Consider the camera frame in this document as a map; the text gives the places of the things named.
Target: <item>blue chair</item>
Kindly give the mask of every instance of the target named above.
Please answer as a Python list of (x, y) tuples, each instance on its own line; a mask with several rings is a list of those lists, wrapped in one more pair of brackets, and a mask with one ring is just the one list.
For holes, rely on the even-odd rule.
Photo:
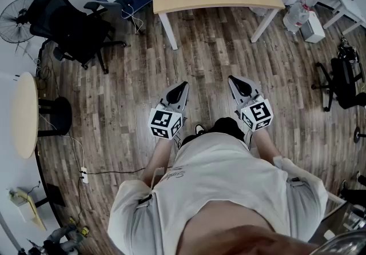
[(86, 8), (93, 10), (94, 13), (99, 15), (100, 13), (97, 12), (99, 5), (102, 5), (104, 8), (108, 9), (114, 14), (121, 16), (123, 19), (127, 19), (128, 21), (132, 22), (135, 29), (138, 29), (140, 34), (143, 34), (142, 30), (135, 24), (132, 20), (130, 14), (135, 14), (140, 11), (143, 7), (150, 4), (153, 0), (115, 0), (114, 2), (108, 2), (108, 0), (95, 0), (96, 4), (93, 2), (87, 3), (85, 6)]

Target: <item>black mesh chair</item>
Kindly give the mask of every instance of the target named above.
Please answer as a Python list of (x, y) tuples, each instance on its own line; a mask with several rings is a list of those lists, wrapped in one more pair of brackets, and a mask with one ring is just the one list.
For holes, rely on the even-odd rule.
[(104, 74), (107, 74), (101, 48), (126, 46), (122, 41), (104, 42), (107, 37), (112, 40), (108, 34), (113, 30), (110, 23), (93, 15), (86, 15), (68, 0), (34, 0), (27, 16), (32, 34), (58, 43), (53, 51), (56, 59), (77, 60), (84, 69), (87, 69), (86, 64), (96, 54)]
[(366, 106), (366, 93), (356, 94), (356, 82), (362, 79), (365, 82), (362, 64), (360, 65), (361, 72), (357, 76), (353, 76), (353, 69), (349, 61), (345, 59), (332, 59), (332, 74), (333, 79), (329, 76), (324, 66), (317, 63), (327, 79), (327, 85), (311, 86), (312, 89), (329, 89), (329, 104), (325, 107), (325, 111), (330, 111), (333, 101), (333, 94), (337, 96), (337, 101), (343, 109), (348, 109), (353, 106)]

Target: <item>office chair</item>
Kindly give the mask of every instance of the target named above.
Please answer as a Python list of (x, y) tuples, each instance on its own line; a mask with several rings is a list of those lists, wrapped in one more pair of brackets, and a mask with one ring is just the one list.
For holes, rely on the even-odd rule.
[(356, 82), (362, 78), (365, 82), (365, 75), (362, 64), (360, 65), (361, 72), (357, 76), (353, 76), (351, 64), (346, 59), (332, 59), (333, 79), (329, 76), (324, 66), (317, 63), (327, 79), (327, 85), (311, 86), (312, 89), (329, 89), (329, 104), (324, 108), (324, 111), (330, 111), (333, 101), (333, 94), (337, 96), (337, 101), (343, 109), (348, 109), (353, 106), (366, 106), (366, 93), (356, 94)]
[(34, 0), (29, 7), (30, 32), (58, 43), (53, 55), (58, 60), (77, 60), (86, 70), (87, 63), (98, 56), (104, 74), (101, 48), (126, 44), (122, 41), (104, 42), (112, 27), (109, 22), (77, 10), (68, 0)]
[(84, 8), (90, 9), (96, 14), (100, 14), (97, 9), (99, 8), (99, 5), (101, 5), (105, 9), (111, 11), (113, 14), (121, 16), (123, 19), (130, 21), (134, 25), (135, 29), (138, 29), (138, 32), (143, 34), (143, 31), (136, 25), (129, 14), (132, 15), (137, 13), (147, 4), (150, 4), (153, 0), (115, 0), (114, 2), (108, 2), (108, 0), (95, 1), (96, 2), (94, 3), (98, 3), (98, 5), (91, 5), (87, 3)]

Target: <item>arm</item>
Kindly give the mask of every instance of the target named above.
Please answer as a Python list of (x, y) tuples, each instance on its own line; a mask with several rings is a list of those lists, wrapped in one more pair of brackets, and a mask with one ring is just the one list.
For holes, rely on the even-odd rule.
[(261, 129), (253, 132), (253, 138), (257, 145), (259, 156), (262, 160), (273, 163), (273, 158), (281, 155), (280, 151), (273, 144), (268, 132), (265, 129)]
[(172, 151), (173, 140), (167, 140), (160, 138), (158, 143), (156, 143), (153, 156), (149, 161), (147, 167), (145, 168), (141, 180), (147, 184), (148, 187), (151, 186), (151, 182), (153, 180), (154, 172), (158, 168), (168, 168), (170, 152)]

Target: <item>power strip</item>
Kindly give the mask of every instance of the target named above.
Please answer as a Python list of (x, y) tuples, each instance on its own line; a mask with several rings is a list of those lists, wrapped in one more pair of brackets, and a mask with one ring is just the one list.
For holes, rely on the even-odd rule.
[[(81, 171), (87, 173), (87, 169), (85, 167), (83, 167), (83, 166), (81, 167)], [(81, 173), (81, 176), (82, 176), (82, 181), (84, 183), (88, 184), (89, 181), (87, 179), (87, 174)]]

